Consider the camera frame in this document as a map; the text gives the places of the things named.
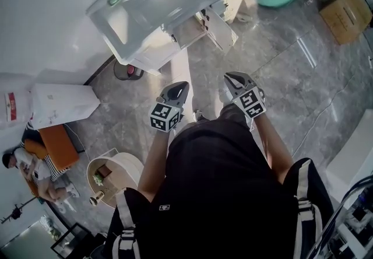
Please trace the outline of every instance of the red object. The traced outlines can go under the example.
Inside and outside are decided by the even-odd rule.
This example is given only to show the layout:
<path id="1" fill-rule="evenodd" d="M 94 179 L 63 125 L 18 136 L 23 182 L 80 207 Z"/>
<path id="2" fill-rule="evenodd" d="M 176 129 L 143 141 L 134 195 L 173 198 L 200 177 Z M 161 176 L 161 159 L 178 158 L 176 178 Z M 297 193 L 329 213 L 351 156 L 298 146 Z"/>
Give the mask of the red object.
<path id="1" fill-rule="evenodd" d="M 8 93 L 8 95 L 10 101 L 10 120 L 14 121 L 17 120 L 16 99 L 14 97 L 14 93 Z"/>
<path id="2" fill-rule="evenodd" d="M 127 67 L 128 75 L 132 75 L 134 72 L 135 72 L 135 67 L 133 67 L 132 65 L 128 65 Z"/>

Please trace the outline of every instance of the red label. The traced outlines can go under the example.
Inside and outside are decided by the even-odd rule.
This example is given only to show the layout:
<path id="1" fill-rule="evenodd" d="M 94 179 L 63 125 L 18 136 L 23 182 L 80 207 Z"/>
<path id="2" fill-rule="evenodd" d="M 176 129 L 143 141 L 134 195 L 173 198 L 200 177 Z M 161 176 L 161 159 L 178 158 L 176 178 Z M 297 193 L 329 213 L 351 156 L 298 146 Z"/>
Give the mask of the red label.
<path id="1" fill-rule="evenodd" d="M 14 121 L 17 120 L 16 99 L 14 97 L 14 93 L 8 93 L 8 96 L 10 101 L 10 120 Z"/>

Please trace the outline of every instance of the cardboard box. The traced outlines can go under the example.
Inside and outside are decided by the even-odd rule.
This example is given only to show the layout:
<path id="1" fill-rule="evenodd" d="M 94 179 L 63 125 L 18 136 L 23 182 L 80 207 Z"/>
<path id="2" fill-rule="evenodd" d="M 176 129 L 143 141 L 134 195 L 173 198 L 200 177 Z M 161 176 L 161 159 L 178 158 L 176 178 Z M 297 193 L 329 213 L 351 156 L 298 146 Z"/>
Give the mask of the cardboard box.
<path id="1" fill-rule="evenodd" d="M 320 11 L 339 44 L 354 41 L 372 20 L 365 0 L 332 0 Z"/>

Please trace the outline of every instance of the logo patch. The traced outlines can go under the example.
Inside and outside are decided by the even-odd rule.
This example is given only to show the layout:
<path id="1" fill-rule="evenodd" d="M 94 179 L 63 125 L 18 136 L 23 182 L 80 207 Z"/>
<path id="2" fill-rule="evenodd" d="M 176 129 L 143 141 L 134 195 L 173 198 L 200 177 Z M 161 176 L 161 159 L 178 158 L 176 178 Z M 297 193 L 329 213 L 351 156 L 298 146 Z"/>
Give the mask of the logo patch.
<path id="1" fill-rule="evenodd" d="M 160 210 L 160 211 L 169 210 L 169 209 L 170 209 L 170 206 L 169 206 L 169 205 L 160 205 L 160 206 L 159 206 L 159 210 Z"/>

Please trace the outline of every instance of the seated man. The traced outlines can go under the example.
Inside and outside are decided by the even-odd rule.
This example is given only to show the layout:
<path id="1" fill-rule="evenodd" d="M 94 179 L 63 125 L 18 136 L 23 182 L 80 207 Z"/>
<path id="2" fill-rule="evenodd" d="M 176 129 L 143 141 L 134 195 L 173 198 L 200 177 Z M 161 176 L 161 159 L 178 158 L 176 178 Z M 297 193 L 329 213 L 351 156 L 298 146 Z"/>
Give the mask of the seated man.
<path id="1" fill-rule="evenodd" d="M 39 196 L 49 202 L 56 203 L 57 206 L 60 206 L 61 201 L 66 198 L 67 192 L 79 197 L 79 193 L 72 183 L 67 187 L 55 189 L 47 163 L 38 159 L 36 155 L 28 153 L 24 148 L 17 148 L 13 153 L 4 154 L 2 162 L 6 168 L 17 167 L 28 181 L 32 181 L 34 174 L 38 180 Z"/>

